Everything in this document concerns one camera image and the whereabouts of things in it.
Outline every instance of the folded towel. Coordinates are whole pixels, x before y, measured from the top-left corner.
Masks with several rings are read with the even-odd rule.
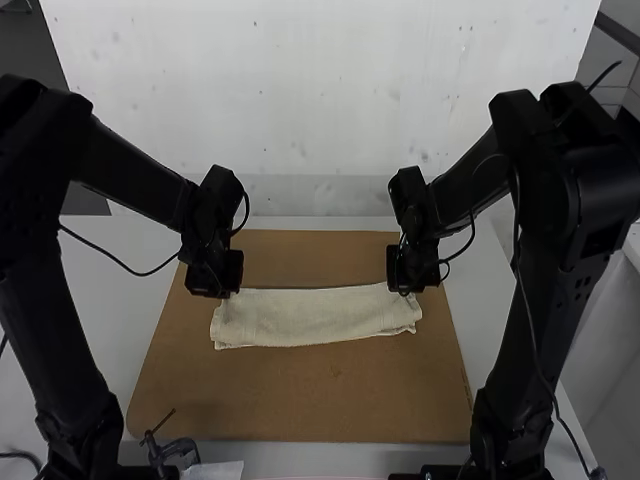
[[[386,283],[320,290],[244,288],[216,308],[210,333],[216,350],[295,347],[415,333],[421,318],[415,295],[390,293]]]

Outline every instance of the cork board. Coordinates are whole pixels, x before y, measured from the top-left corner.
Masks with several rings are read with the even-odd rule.
[[[248,230],[245,287],[385,280],[386,232]],[[297,442],[467,443],[471,395],[442,287],[418,296],[417,333],[296,348],[215,351],[219,300],[191,296],[181,265],[127,412],[136,437],[172,408],[163,437]]]

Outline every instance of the white backdrop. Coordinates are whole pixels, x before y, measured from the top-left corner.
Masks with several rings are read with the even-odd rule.
[[[599,1],[42,3],[70,88],[178,172],[388,178],[454,163],[497,92],[572,80]]]

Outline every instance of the wire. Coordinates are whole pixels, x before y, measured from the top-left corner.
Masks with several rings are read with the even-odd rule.
[[[244,198],[244,219],[242,220],[242,223],[238,226],[238,228],[234,228],[233,230],[231,230],[232,237],[236,235],[240,230],[242,230],[246,225],[247,220],[249,220],[250,206],[249,206],[249,195],[247,195],[247,192],[242,193],[242,198]]]
[[[36,472],[40,472],[40,470],[42,469],[42,463],[40,463],[40,460],[38,459],[38,457],[36,457],[33,453],[26,452],[24,450],[12,450],[11,452],[1,452],[0,459],[3,459],[3,458],[4,459],[20,458],[22,460],[27,460],[31,462],[31,465],[33,465],[33,468],[36,469]]]
[[[44,478],[44,476],[45,476],[45,475],[46,475],[46,473],[47,473],[47,470],[48,470],[48,469],[47,469],[47,465],[45,465],[45,466],[42,468],[42,470],[40,470],[40,471],[38,472],[38,474],[37,474],[35,477],[33,477],[33,480],[41,480],[42,478]]]
[[[169,263],[171,263],[171,261],[173,259],[175,259],[178,256],[179,252],[174,253],[173,255],[171,255],[169,258],[167,258],[164,262],[162,262],[160,265],[158,265],[157,267],[149,270],[148,272],[136,272],[135,270],[133,270],[131,267],[129,267],[126,263],[124,263],[122,260],[120,260],[118,257],[116,257],[114,254],[108,252],[107,250],[105,250],[104,248],[96,245],[93,242],[90,242],[89,240],[87,240],[86,238],[82,237],[81,235],[77,234],[76,232],[74,232],[73,230],[65,227],[64,225],[60,225],[60,230],[62,230],[64,233],[66,233],[67,235],[75,238],[76,240],[78,240],[80,243],[84,243],[87,247],[91,247],[94,250],[100,252],[101,254],[103,254],[105,257],[111,259],[112,261],[114,261],[115,263],[117,263],[118,265],[120,265],[122,268],[124,268],[127,272],[129,272],[131,275],[134,275],[136,277],[148,277],[150,275],[153,275],[154,273],[159,272],[160,270],[162,270],[164,267],[166,267],[167,265],[169,265]]]
[[[513,258],[514,258],[513,269],[516,275],[517,286],[519,287],[520,293],[522,294],[525,310],[527,312],[527,320],[529,323],[529,336],[531,338],[531,351],[533,354],[533,363],[536,370],[536,375],[538,376],[540,383],[542,383],[543,387],[545,388],[545,390],[547,391],[547,393],[551,398],[551,401],[553,403],[553,409],[556,412],[556,419],[558,423],[562,425],[562,428],[565,430],[565,432],[569,436],[569,439],[573,444],[573,448],[575,449],[578,455],[578,458],[580,459],[580,463],[582,464],[582,468],[584,470],[585,475],[587,476],[587,478],[590,478],[589,468],[587,467],[587,462],[585,461],[584,456],[582,455],[580,446],[578,445],[578,442],[576,441],[576,438],[573,435],[573,432],[571,431],[569,426],[560,417],[560,408],[558,406],[558,398],[556,397],[556,394],[554,393],[553,388],[551,388],[551,385],[549,384],[547,379],[544,377],[544,374],[542,373],[542,367],[540,366],[540,359],[538,358],[538,344],[536,342],[535,328],[533,325],[533,315],[531,314],[529,300],[527,299],[527,294],[525,293],[524,282],[522,281],[522,274],[520,272],[520,261],[519,261],[520,260],[520,242],[518,241],[519,240],[518,231],[520,227],[520,175],[518,173],[518,169],[515,164],[513,165],[513,173],[514,173],[515,187],[516,187],[515,214],[513,216]]]
[[[449,262],[443,262],[443,265],[447,266],[447,273],[444,274],[444,277],[440,279],[440,283],[444,282],[447,278],[449,278],[449,274],[451,273],[451,265]]]
[[[582,104],[582,102],[585,101],[585,99],[591,94],[591,92],[593,92],[593,90],[600,84],[600,82],[604,80],[605,77],[609,75],[621,63],[622,63],[622,60],[617,60],[613,62],[611,65],[609,65],[607,68],[605,68],[603,72],[600,75],[598,75],[596,79],[591,83],[591,85],[589,85],[589,87],[586,89],[584,93],[584,96],[580,98],[577,102],[574,102],[574,104],[571,105],[569,109],[560,116],[560,118],[558,118],[558,120],[556,121],[556,127],[559,127],[560,125],[562,125],[565,122],[565,120],[569,118],[571,114],[578,109],[578,107]]]
[[[478,165],[476,165],[476,167],[473,169],[473,172],[471,172],[471,177],[470,177],[470,191],[471,191],[471,200],[470,200],[470,206],[469,206],[469,223],[471,224],[471,236],[469,237],[469,239],[467,240],[467,243],[465,243],[462,248],[460,248],[460,250],[458,250],[457,252],[449,255],[446,258],[440,259],[437,262],[433,262],[431,264],[428,265],[424,265],[420,271],[420,274],[416,277],[418,280],[414,281],[411,285],[409,285],[406,289],[404,290],[398,290],[398,293],[400,294],[400,296],[402,297],[406,297],[407,295],[409,295],[411,293],[411,290],[417,285],[419,279],[422,277],[422,275],[424,275],[424,273],[427,271],[427,269],[435,266],[435,265],[446,265],[447,266],[447,273],[445,274],[445,276],[440,279],[440,282],[443,282],[451,273],[451,265],[449,264],[449,262],[451,262],[452,260],[458,258],[460,255],[462,255],[464,252],[466,252],[469,247],[471,247],[471,244],[473,243],[473,241],[476,238],[476,223],[475,223],[475,215],[473,212],[473,180],[475,178],[476,173],[478,172],[478,170],[480,169],[481,166],[483,166],[486,162],[488,162],[489,160],[495,158],[495,157],[504,157],[504,154],[502,153],[492,153],[491,155],[486,156],[485,158],[483,158],[480,163],[478,163]],[[402,244],[405,240],[406,236],[405,233],[403,232],[402,235],[400,236],[400,241],[398,242],[398,250],[396,250],[396,260],[395,260],[395,265],[394,265],[394,271],[395,271],[395,276],[396,276],[396,282],[398,279],[398,262],[400,260],[400,249],[402,247]]]
[[[462,473],[469,468],[469,465],[471,465],[471,462],[473,461],[473,458],[471,457],[471,454],[469,454],[469,456],[467,457],[467,459],[464,461],[464,463],[462,465],[460,465],[460,470],[458,470],[458,475],[456,475],[456,480],[460,480],[462,478]]]
[[[7,348],[7,342],[9,341],[9,337],[5,333],[2,336],[2,341],[0,341],[0,358],[2,358],[2,354],[4,353],[4,349]]]

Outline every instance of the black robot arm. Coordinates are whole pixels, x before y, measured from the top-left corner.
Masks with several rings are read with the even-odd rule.
[[[221,298],[242,279],[243,255],[230,240],[246,194],[218,166],[193,184],[91,111],[79,95],[0,79],[0,323],[49,444],[45,478],[152,478],[151,467],[117,466],[122,413],[94,363],[60,259],[65,193],[70,181],[80,182],[180,233],[187,287]]]
[[[460,478],[550,478],[553,391],[585,303],[638,218],[640,164],[578,83],[552,85],[540,100],[501,93],[489,108],[492,128],[450,171],[428,185],[417,167],[390,181],[405,241],[387,247],[387,281],[400,292],[438,285],[438,240],[511,193],[521,229],[517,287],[498,358],[476,395],[475,467]],[[460,467],[423,470],[422,478],[455,479]]]

